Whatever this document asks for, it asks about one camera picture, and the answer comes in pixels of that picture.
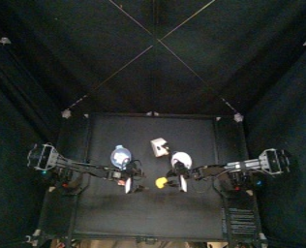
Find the metal frame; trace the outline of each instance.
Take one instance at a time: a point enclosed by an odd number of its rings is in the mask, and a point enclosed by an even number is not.
[[[143,114],[98,114],[100,116],[127,116],[127,117],[146,117],[146,118],[155,118],[155,116],[144,116]],[[159,116],[158,118],[191,118],[191,119],[212,119],[212,127],[214,127],[214,134],[215,134],[215,143],[214,143],[214,150],[215,150],[215,162],[220,162],[220,155],[219,155],[219,122],[216,121],[216,117],[214,116],[207,116],[207,115],[168,115],[164,114]],[[87,153],[88,153],[88,145],[90,145],[90,138],[91,138],[91,120],[88,119],[87,121],[87,131],[86,131],[86,147],[84,147],[84,157],[87,159]],[[246,146],[244,144],[240,147],[242,154],[246,157],[247,156],[247,151],[246,151]],[[76,218],[76,206],[80,200],[80,194],[75,195],[72,197],[72,206],[71,206],[71,213],[70,213],[70,220],[67,222],[67,231],[63,235],[54,234],[54,233],[44,233],[43,226],[44,226],[44,220],[46,220],[46,214],[47,214],[47,208],[48,208],[48,203],[44,202],[43,208],[42,208],[42,215],[39,219],[39,225],[38,225],[38,230],[32,236],[32,239],[30,243],[35,246],[40,246],[43,242],[47,239],[54,239],[59,238],[62,242],[66,244],[66,247],[70,247],[71,240],[72,239],[128,239],[128,240],[136,240],[138,242],[152,242],[152,240],[158,241],[194,241],[194,242],[204,242],[204,241],[228,241],[231,247],[236,247],[236,243],[234,241],[234,237],[231,235],[231,219],[230,219],[230,212],[228,212],[228,206],[230,206],[230,195],[223,193],[222,190],[222,203],[224,206],[224,212],[226,212],[226,221],[227,221],[227,231],[228,231],[228,236],[226,239],[195,239],[188,237],[183,237],[182,240],[179,238],[168,238],[163,236],[124,236],[124,235],[95,235],[95,234],[80,234],[80,233],[74,233],[74,227],[75,227],[75,218]],[[256,198],[255,195],[252,197],[252,211],[255,215],[255,223],[256,223],[256,230],[260,231],[260,220],[259,220],[259,213],[258,213],[258,205],[256,205]]]

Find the black fabric enclosure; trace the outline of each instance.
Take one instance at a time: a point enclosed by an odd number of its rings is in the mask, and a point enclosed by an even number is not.
[[[30,147],[96,112],[243,115],[250,158],[274,147],[296,160],[258,192],[264,234],[306,247],[306,0],[4,0],[3,37],[0,246],[36,228]]]

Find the black table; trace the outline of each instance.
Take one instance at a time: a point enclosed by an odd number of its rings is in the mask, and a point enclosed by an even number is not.
[[[59,152],[72,160],[110,166],[110,154],[122,144],[142,161],[147,178],[140,184],[150,189],[126,195],[115,183],[87,176],[88,187],[78,196],[47,191],[39,223],[46,238],[226,240],[222,198],[210,181],[188,181],[188,193],[155,187],[170,170],[167,156],[154,156],[150,141],[156,138],[191,155],[194,167],[247,158],[242,125],[232,116],[90,114],[66,120]]]

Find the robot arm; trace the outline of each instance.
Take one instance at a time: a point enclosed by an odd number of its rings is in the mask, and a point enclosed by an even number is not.
[[[126,193],[131,192],[132,177],[144,177],[142,169],[136,167],[135,163],[128,162],[123,170],[120,168],[103,167],[87,163],[79,163],[66,158],[56,150],[56,148],[46,143],[42,146],[34,146],[27,155],[27,166],[36,171],[52,171],[60,177],[63,181],[71,181],[68,178],[70,172],[78,172],[79,174],[88,173],[92,176],[107,179],[110,181],[122,182],[119,185],[126,185]]]

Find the metal rod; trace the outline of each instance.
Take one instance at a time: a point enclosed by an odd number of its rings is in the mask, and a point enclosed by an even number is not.
[[[72,109],[88,96],[90,94],[92,93],[92,91],[98,90],[104,83],[107,83],[110,81],[110,79],[112,79],[115,77],[115,75],[152,48],[154,46],[148,46],[146,48],[144,51],[142,51],[136,56],[135,58],[132,58],[122,67],[120,69],[118,69],[116,72],[114,72],[96,86],[92,86],[90,92],[83,95],[76,101],[74,104],[71,104],[68,107],[67,107],[67,110]]]
[[[115,6],[116,8],[130,17],[130,19],[147,31],[147,33],[151,35],[152,33],[150,32],[150,30],[144,27],[143,24],[140,24],[140,22],[116,5],[116,3],[111,0],[108,0]]]
[[[162,38],[164,40],[216,0],[210,1]]]
[[[199,78],[199,80],[206,84],[208,89],[212,91],[214,95],[219,97],[222,102],[230,107],[230,109],[235,112],[239,113],[238,110],[232,107],[232,105],[228,103],[228,101],[219,95],[218,91],[208,86],[206,80],[199,76],[199,74],[195,72],[195,70],[190,67],[190,65],[182,60],[182,58],[178,56],[178,54],[171,50],[171,48],[167,46],[167,44],[162,41],[158,40],[160,44],[166,47],[166,49],[170,51],[170,53],[176,57],[176,59],[182,62],[182,64],[188,68],[188,70],[194,73],[194,75]]]

